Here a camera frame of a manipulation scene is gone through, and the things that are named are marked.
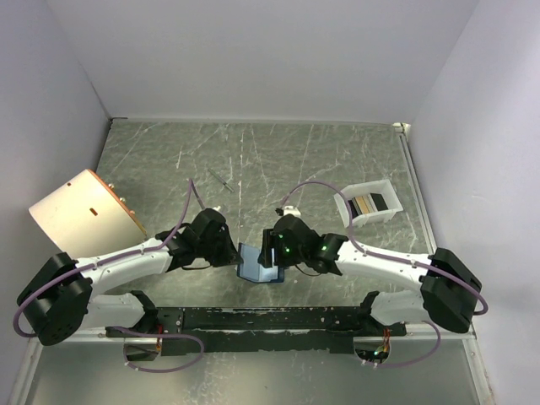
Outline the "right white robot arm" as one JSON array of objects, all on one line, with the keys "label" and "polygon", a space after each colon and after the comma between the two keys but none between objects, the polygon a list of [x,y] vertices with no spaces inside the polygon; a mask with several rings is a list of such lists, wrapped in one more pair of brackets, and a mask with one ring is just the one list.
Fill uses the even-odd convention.
[{"label": "right white robot arm", "polygon": [[448,249],[432,255],[388,251],[350,237],[319,235],[301,218],[281,217],[262,234],[259,263],[264,267],[305,264],[319,274],[379,278],[399,287],[396,293],[367,295],[358,315],[359,329],[374,336],[386,326],[431,321],[449,332],[466,333],[478,315],[482,284]]}]

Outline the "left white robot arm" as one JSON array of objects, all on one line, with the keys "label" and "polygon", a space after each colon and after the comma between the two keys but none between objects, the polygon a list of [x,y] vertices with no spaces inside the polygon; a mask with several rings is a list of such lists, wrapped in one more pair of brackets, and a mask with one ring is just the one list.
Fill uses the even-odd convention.
[{"label": "left white robot arm", "polygon": [[110,290],[146,276],[187,269],[197,259],[211,267],[243,262],[225,217],[212,208],[127,249],[79,259],[66,252],[52,256],[17,298],[16,315],[26,318],[32,336],[44,346],[96,327],[123,327],[146,337],[159,329],[152,300],[139,290],[122,295],[111,295]]}]

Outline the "blue leather card holder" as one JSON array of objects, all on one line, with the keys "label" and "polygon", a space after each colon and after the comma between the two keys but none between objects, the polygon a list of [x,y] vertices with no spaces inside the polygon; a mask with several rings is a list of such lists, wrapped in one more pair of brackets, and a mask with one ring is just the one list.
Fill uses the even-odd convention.
[{"label": "blue leather card holder", "polygon": [[258,262],[261,250],[243,243],[238,245],[242,263],[236,267],[238,278],[254,284],[276,284],[284,281],[284,268],[273,265],[264,267]]}]

